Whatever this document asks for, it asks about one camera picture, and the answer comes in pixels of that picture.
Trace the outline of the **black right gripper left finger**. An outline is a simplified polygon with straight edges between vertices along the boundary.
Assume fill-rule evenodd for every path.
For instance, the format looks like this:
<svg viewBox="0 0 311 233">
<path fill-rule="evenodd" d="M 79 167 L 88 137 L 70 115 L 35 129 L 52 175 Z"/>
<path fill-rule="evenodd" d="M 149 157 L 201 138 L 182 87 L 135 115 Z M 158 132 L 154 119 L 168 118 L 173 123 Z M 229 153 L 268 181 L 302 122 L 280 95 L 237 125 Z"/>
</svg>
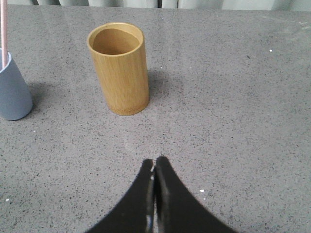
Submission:
<svg viewBox="0 0 311 233">
<path fill-rule="evenodd" d="M 152 233 L 155 208 L 155 172 L 145 159 L 138 175 L 116 206 L 89 233 Z"/>
</svg>

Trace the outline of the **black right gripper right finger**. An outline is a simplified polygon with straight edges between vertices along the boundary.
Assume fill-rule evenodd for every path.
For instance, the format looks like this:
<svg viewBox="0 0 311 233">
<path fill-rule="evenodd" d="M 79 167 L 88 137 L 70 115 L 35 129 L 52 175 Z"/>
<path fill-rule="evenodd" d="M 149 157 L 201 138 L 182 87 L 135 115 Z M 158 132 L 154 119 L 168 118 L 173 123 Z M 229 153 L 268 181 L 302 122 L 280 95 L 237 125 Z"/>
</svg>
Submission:
<svg viewBox="0 0 311 233">
<path fill-rule="evenodd" d="M 165 156 L 156 160 L 155 191 L 160 233 L 234 233 L 190 193 Z"/>
</svg>

